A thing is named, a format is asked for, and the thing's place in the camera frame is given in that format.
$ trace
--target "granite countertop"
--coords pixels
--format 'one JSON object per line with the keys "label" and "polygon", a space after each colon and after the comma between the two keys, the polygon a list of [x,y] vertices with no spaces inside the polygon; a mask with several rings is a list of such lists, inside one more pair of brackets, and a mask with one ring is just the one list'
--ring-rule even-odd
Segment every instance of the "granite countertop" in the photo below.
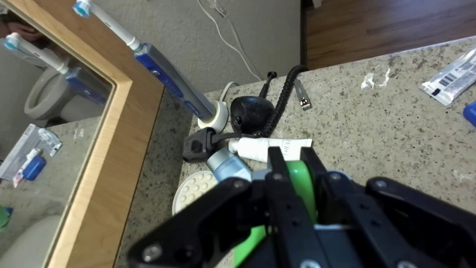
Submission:
{"label": "granite countertop", "polygon": [[5,252],[21,233],[35,222],[51,215],[62,215],[93,144],[100,117],[47,128],[63,143],[50,157],[41,156],[46,166],[34,181],[0,184],[0,205],[13,207],[8,225],[0,232],[0,252]]}
{"label": "granite countertop", "polygon": [[[448,107],[418,88],[475,45],[473,37],[302,73],[313,108],[303,111],[293,92],[272,137],[312,138],[327,169],[342,170],[362,185],[382,175],[476,213],[476,129],[462,116],[476,101],[476,86]],[[378,86],[388,69],[387,84]],[[375,87],[361,89],[370,72]],[[284,80],[272,81],[272,103]],[[262,85],[232,88],[225,101],[258,95]],[[217,100],[220,94],[207,97]],[[198,130],[192,122],[190,134]],[[224,132],[232,132],[229,124]],[[254,171],[266,167],[244,161]],[[179,184],[200,170],[208,170],[205,163],[184,163]],[[224,262],[232,264],[230,257]]]}

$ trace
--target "wall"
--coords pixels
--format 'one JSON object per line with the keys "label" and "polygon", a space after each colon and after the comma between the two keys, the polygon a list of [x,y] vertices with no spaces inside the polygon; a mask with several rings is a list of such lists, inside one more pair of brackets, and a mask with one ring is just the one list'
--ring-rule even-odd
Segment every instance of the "wall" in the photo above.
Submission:
{"label": "wall", "polygon": [[44,126],[24,113],[28,94],[42,70],[0,45],[0,160],[4,160],[28,124]]}
{"label": "wall", "polygon": [[[286,75],[299,64],[300,0],[218,0],[243,46],[266,78]],[[203,92],[222,90],[230,81],[256,82],[241,57],[219,38],[196,0],[95,0],[112,18],[143,42],[154,44]],[[202,0],[205,7],[209,4]],[[225,39],[235,44],[226,22],[214,10]]]}

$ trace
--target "barcode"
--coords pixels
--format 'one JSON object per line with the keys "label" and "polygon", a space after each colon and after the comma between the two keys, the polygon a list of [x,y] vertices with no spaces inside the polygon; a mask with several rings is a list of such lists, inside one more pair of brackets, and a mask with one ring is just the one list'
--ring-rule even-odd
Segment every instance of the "barcode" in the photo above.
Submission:
{"label": "barcode", "polygon": [[448,86],[449,84],[451,84],[451,82],[453,82],[456,79],[458,78],[454,74],[449,72],[445,77],[443,77],[443,79],[440,80],[440,84],[444,86]]}

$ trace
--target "screw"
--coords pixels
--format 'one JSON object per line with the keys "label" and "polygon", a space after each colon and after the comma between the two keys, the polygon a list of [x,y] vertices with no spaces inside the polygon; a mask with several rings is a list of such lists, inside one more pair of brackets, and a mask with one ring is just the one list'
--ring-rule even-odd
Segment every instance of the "screw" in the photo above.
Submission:
{"label": "screw", "polygon": [[279,173],[276,173],[276,174],[273,174],[273,179],[275,180],[282,180],[283,179],[283,175],[279,174]]}
{"label": "screw", "polygon": [[245,183],[242,180],[236,180],[236,181],[233,182],[233,186],[235,188],[241,188],[241,187],[243,187],[243,185],[245,185]]}
{"label": "screw", "polygon": [[330,178],[337,181],[340,180],[342,176],[339,173],[331,173]]}
{"label": "screw", "polygon": [[401,260],[397,263],[397,268],[418,268],[418,267],[409,261]]}
{"label": "screw", "polygon": [[321,268],[321,266],[317,262],[307,259],[301,262],[300,268]]}
{"label": "screw", "polygon": [[386,186],[387,186],[387,183],[384,182],[384,181],[376,181],[376,182],[375,182],[375,185],[377,185],[377,187],[383,188],[383,187],[386,187]]}
{"label": "screw", "polygon": [[151,262],[158,259],[162,255],[162,247],[159,244],[154,244],[145,248],[142,252],[142,258],[145,262]]}

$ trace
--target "plastic packet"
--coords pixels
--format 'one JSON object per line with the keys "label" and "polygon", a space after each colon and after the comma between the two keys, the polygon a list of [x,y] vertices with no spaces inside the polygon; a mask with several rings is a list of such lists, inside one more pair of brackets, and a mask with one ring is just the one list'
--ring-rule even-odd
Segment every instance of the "plastic packet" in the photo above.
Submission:
{"label": "plastic packet", "polygon": [[429,81],[421,84],[420,89],[448,106],[474,82],[476,82],[476,47]]}

